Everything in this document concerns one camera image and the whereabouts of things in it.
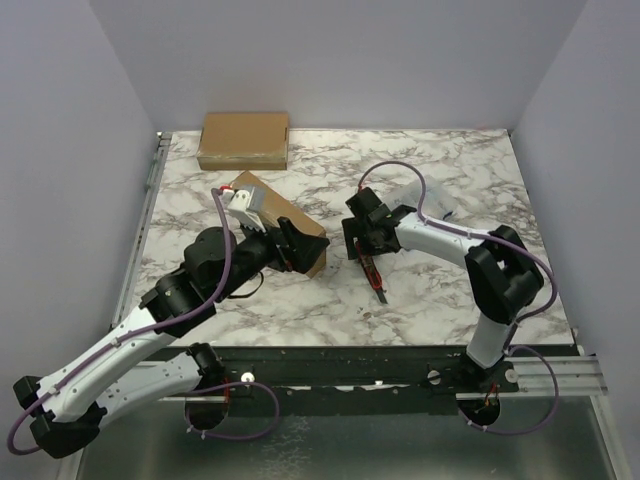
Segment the red black utility knife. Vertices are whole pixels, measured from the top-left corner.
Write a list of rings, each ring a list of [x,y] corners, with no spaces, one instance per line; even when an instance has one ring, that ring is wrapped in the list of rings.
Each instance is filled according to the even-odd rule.
[[[367,281],[371,289],[376,294],[379,302],[383,305],[387,305],[388,301],[385,296],[382,278],[375,265],[373,258],[363,251],[359,241],[355,242],[355,247],[358,253],[359,263],[361,265],[361,268],[367,278]]]

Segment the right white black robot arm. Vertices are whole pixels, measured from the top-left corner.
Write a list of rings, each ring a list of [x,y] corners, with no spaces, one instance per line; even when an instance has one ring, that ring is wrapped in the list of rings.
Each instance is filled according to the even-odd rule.
[[[346,206],[351,216],[342,227],[349,259],[415,250],[466,270],[479,318],[459,378],[469,390],[486,388],[518,315],[544,286],[517,232],[504,225],[493,231],[464,229],[406,205],[390,209],[370,188],[359,190]]]

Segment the brown cardboard express box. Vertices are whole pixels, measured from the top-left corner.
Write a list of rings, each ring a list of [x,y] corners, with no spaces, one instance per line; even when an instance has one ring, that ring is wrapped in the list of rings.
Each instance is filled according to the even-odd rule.
[[[253,173],[245,171],[237,176],[231,186],[234,189],[243,187],[257,187],[264,191],[264,199],[260,207],[260,218],[269,226],[276,226],[279,217],[286,217],[302,233],[327,237],[325,229],[294,203],[273,190],[268,184],[261,181]]]

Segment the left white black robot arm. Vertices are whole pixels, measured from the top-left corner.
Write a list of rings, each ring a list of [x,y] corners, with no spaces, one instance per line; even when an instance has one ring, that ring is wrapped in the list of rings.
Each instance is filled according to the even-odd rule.
[[[213,317],[265,268],[306,274],[329,240],[287,217],[259,231],[210,227],[184,250],[179,267],[161,277],[129,316],[68,365],[44,377],[24,376],[13,386],[35,441],[31,453],[64,458],[91,443],[111,421],[164,396],[214,392],[227,380],[213,348],[195,343],[143,374],[135,366]]]

